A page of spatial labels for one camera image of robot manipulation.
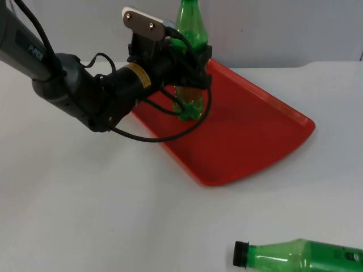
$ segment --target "black bottle cap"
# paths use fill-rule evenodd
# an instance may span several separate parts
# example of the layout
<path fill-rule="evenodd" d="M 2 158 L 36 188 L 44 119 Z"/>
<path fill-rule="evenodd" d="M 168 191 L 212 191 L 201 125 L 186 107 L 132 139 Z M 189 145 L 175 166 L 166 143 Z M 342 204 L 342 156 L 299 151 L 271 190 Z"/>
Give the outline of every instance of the black bottle cap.
<path fill-rule="evenodd" d="M 247 267 L 248 250 L 250 243 L 236 242 L 234 245 L 233 265 L 238 267 Z"/>

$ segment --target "black cable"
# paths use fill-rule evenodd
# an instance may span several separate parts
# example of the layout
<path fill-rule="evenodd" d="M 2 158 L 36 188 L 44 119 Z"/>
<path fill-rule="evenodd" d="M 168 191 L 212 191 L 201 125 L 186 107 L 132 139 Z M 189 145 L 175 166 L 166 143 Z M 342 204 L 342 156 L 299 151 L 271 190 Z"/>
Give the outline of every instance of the black cable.
<path fill-rule="evenodd" d="M 109 64 L 111 65 L 111 69 L 112 69 L 112 74 L 114 75 L 116 73 L 116 65 L 115 63 L 113 62 L 113 60 L 107 56 L 105 53 L 102 53 L 102 52 L 99 52 L 97 53 L 93 59 L 91 60 L 91 62 L 88 64 L 88 65 L 82 65 L 83 68 L 91 68 L 92 66 L 94 66 L 95 62 L 96 62 L 96 59 L 98 56 L 101 56 L 101 57 L 104 57 L 108 62 Z"/>
<path fill-rule="evenodd" d="M 163 108 L 162 106 L 160 106 L 159 104 L 153 102 L 150 99 L 144 99 L 142 102 L 145 102 L 146 104 L 149 104 L 153 108 L 155 108 L 158 111 L 161 111 L 162 113 L 165 113 L 165 114 L 169 114 L 169 115 L 173 115 L 173 116 L 179 116 L 179 115 L 181 115 L 183 113 L 183 112 L 174 112 L 172 110 L 165 109 L 165 108 Z"/>
<path fill-rule="evenodd" d="M 35 29 L 37 30 L 37 32 L 45 46 L 45 49 L 47 50 L 47 53 L 49 54 L 54 73 L 56 75 L 61 74 L 62 73 L 61 63 L 60 63 L 59 59 L 57 58 L 49 40 L 48 40 L 48 37 L 45 34 L 44 29 L 41 26 L 41 24 L 39 23 L 38 19 L 31 12 L 31 10 L 24 4 L 24 2 L 22 0 L 14 0 L 14 2 L 18 5 L 20 10 L 25 14 L 25 16 L 30 20 L 30 22 L 34 25 Z"/>
<path fill-rule="evenodd" d="M 54 69 L 56 72 L 59 72 L 59 76 L 62 76 L 63 78 L 63 83 L 65 84 L 64 81 L 64 72 L 62 71 L 61 68 L 61 64 L 59 59 L 57 58 L 56 54 L 54 53 L 54 50 L 52 48 L 52 46 L 50 45 L 50 42 L 41 26 L 41 24 L 39 23 L 39 21 L 36 19 L 36 17 L 34 16 L 34 14 L 29 10 L 29 8 L 24 4 L 24 2 L 22 0 L 14 0 L 14 2 L 19 6 L 19 8 L 24 12 L 24 14 L 28 17 L 28 19 L 31 21 L 31 23 L 34 25 L 34 27 L 36 28 L 36 30 L 38 31 L 39 36 L 41 37 L 43 44 L 45 46 L 45 48 L 48 51 L 48 54 L 50 55 L 51 59 L 52 59 L 52 63 L 54 65 Z M 197 62 L 198 68 L 201 70 L 202 72 L 202 80 L 206 81 L 206 73 L 202 67 L 202 64 L 200 63 L 200 61 L 198 60 L 198 57 L 195 53 L 195 51 L 192 48 L 192 45 L 189 43 L 189 41 L 182 35 L 180 34 L 177 30 L 170 28 L 169 27 L 169 31 L 170 31 L 170 36 L 175 38 L 175 39 L 179 39 L 182 40 L 185 45 L 187 46 L 188 51 L 190 52 L 190 54 L 192 55 L 192 57 L 194 58 L 194 60 Z M 112 60 L 110 62 L 110 65 L 113 69 L 114 64 L 112 65 Z M 207 118 L 210 108 L 212 106 L 212 88 L 209 85 L 208 86 L 208 103 L 206 105 L 206 109 L 205 112 L 202 114 L 202 116 L 200 117 L 200 119 L 194 123 L 194 125 L 192 125 L 190 128 L 186 129 L 183 132 L 180 132 L 178 134 L 169 136 L 169 137 L 164 137 L 164 138 L 145 138 L 145 137 L 140 137 L 137 135 L 133 135 L 131 133 L 125 132 L 123 130 L 120 130 L 116 127 L 113 127 L 111 125 L 109 125 L 108 123 L 102 122 L 98 116 L 94 115 L 93 113 L 89 113 L 84 107 L 83 105 L 73 96 L 72 92 L 69 90 L 68 86 L 65 84 L 65 91 L 67 93 L 67 95 L 69 96 L 69 98 L 72 99 L 72 101 L 75 103 L 75 105 L 77 105 L 79 107 L 79 109 L 86 114 L 89 118 L 91 118 L 92 120 L 95 120 L 96 122 L 100 123 L 101 125 L 107 127 L 107 129 L 109 129 L 110 131 L 113 131 L 117 134 L 120 134 L 124 137 L 130 138 L 130 139 L 134 139 L 136 141 L 140 141 L 140 142 L 147 142 L 147 143 L 160 143 L 160 142 L 168 142 L 168 141 L 173 141 L 176 140 L 180 137 L 183 137 L 187 134 L 189 134 L 190 132 L 194 131 L 197 127 L 199 127 Z M 170 93 L 166 92 L 163 88 L 162 88 L 162 93 L 166 96 L 171 96 Z"/>

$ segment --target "white table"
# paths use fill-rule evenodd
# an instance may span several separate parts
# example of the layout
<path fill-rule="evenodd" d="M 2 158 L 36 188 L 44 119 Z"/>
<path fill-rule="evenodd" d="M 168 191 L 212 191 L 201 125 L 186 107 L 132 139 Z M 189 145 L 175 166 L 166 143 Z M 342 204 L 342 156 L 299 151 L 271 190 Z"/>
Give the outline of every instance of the white table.
<path fill-rule="evenodd" d="M 237 71 L 317 129 L 278 164 L 206 188 L 158 144 L 88 131 L 0 63 L 0 271 L 238 271 L 236 240 L 363 248 L 363 64 Z M 133 116 L 121 127 L 148 135 Z"/>

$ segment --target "white wall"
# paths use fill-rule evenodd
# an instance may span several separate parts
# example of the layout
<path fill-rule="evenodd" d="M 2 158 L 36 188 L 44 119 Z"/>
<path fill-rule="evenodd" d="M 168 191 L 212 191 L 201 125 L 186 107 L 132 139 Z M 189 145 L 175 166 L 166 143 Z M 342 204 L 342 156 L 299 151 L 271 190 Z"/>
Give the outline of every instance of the white wall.
<path fill-rule="evenodd" d="M 132 5 L 173 19 L 179 0 L 27 0 L 57 52 L 89 60 L 102 51 L 127 58 L 131 32 L 121 10 Z M 214 57 L 230 67 L 299 66 L 359 60 L 362 0 L 200 0 Z"/>

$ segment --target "red tray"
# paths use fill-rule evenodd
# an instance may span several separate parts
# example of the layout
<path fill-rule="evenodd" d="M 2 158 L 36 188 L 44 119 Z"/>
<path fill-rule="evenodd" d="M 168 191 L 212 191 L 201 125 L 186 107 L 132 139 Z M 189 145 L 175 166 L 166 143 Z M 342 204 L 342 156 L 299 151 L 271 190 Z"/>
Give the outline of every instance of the red tray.
<path fill-rule="evenodd" d="M 314 131 L 308 117 L 211 59 L 213 105 L 206 121 L 191 134 L 164 143 L 180 164 L 204 185 L 227 184 L 277 162 Z M 156 93 L 152 100 L 171 109 Z M 156 137 L 184 130 L 179 121 L 147 104 L 134 114 Z"/>

